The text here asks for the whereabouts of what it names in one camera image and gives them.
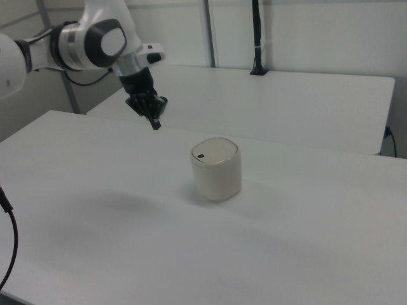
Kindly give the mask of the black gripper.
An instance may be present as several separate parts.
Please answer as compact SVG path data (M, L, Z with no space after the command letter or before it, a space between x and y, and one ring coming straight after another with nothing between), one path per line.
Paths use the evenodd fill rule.
M145 117L153 130L158 130L161 127L160 116L164 113L168 99L156 94L149 67L129 76L120 76L119 80L130 95L126 104L139 116Z

